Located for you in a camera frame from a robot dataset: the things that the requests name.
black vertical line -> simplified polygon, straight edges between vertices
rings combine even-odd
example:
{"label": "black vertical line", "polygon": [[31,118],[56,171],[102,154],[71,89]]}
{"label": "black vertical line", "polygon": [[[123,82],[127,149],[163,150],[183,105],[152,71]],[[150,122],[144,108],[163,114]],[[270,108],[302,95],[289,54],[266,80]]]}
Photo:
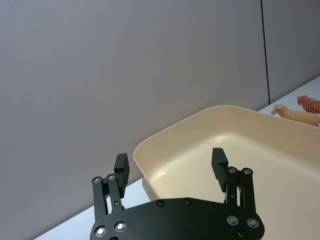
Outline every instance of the black vertical line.
{"label": "black vertical line", "polygon": [[265,21],[264,21],[264,8],[261,2],[261,17],[262,17],[262,30],[263,30],[263,44],[264,44],[264,59],[265,59],[265,71],[266,71],[266,84],[268,87],[268,100],[269,104],[270,102],[270,90],[269,90],[269,74],[268,74],[268,62],[267,62],[267,49],[266,49],[266,35],[265,35]]}

bolt head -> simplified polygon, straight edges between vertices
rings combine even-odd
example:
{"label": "bolt head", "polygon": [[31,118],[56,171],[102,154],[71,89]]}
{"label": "bolt head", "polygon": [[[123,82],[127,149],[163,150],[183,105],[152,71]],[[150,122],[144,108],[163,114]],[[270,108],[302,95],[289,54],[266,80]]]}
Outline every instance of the bolt head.
{"label": "bolt head", "polygon": [[99,227],[99,228],[95,231],[95,235],[96,235],[97,237],[101,237],[101,236],[103,236],[105,233],[106,233],[106,228],[103,227],[103,226]]}
{"label": "bolt head", "polygon": [[191,199],[186,198],[186,199],[184,200],[184,203],[185,203],[185,204],[191,204]]}
{"label": "bolt head", "polygon": [[252,171],[251,171],[250,169],[245,169],[245,170],[243,170],[243,172],[244,172],[245,174],[251,174],[251,173],[252,173]]}
{"label": "bolt head", "polygon": [[158,206],[158,207],[163,207],[164,205],[165,205],[165,201],[163,201],[163,200],[158,200],[158,201],[156,201],[156,205]]}
{"label": "bolt head", "polygon": [[236,218],[235,216],[228,216],[226,218],[226,221],[228,222],[228,224],[233,225],[233,226],[238,225],[238,223],[239,223],[238,218]]}
{"label": "bolt head", "polygon": [[126,224],[124,222],[118,222],[115,227],[114,230],[116,232],[122,232],[124,229],[126,228]]}
{"label": "bolt head", "polygon": [[251,228],[257,228],[259,227],[259,222],[253,218],[249,218],[246,223],[251,227]]}
{"label": "bolt head", "polygon": [[234,167],[230,167],[229,168],[229,172],[234,174],[237,170]]}
{"label": "bolt head", "polygon": [[238,231],[238,237],[241,239],[245,239],[246,238],[246,233],[242,230]]}
{"label": "bolt head", "polygon": [[122,223],[119,223],[119,224],[116,226],[116,228],[117,228],[118,230],[122,230],[122,229],[124,229],[124,225],[123,225]]}

tiger head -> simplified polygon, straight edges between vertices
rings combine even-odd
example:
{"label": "tiger head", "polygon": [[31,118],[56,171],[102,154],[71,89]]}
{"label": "tiger head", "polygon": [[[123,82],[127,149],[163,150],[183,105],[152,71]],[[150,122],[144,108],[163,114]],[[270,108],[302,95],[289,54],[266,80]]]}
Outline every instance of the tiger head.
{"label": "tiger head", "polygon": [[296,98],[298,99],[297,103],[299,105],[302,105],[303,101],[308,97],[308,95],[303,95],[303,96],[297,96]]}

gray wall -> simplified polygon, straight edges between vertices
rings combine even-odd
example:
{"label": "gray wall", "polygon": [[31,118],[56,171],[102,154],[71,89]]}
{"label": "gray wall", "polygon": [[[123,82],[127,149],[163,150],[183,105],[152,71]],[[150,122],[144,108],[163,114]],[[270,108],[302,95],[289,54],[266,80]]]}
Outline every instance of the gray wall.
{"label": "gray wall", "polygon": [[320,75],[320,1],[263,0],[271,102]]}
{"label": "gray wall", "polygon": [[0,239],[92,205],[118,153],[140,178],[133,150],[159,130],[268,104],[256,0],[0,0],[0,23]]}

beige animal figurine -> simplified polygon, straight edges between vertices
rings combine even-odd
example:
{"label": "beige animal figurine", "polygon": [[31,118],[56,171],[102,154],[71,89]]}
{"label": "beige animal figurine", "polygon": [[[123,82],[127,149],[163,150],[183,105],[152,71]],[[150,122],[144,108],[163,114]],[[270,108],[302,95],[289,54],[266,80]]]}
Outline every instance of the beige animal figurine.
{"label": "beige animal figurine", "polygon": [[319,127],[320,118],[310,112],[297,111],[287,108],[283,104],[275,104],[272,110],[272,115],[279,114],[284,119],[290,119],[303,124],[309,124],[315,127]]}

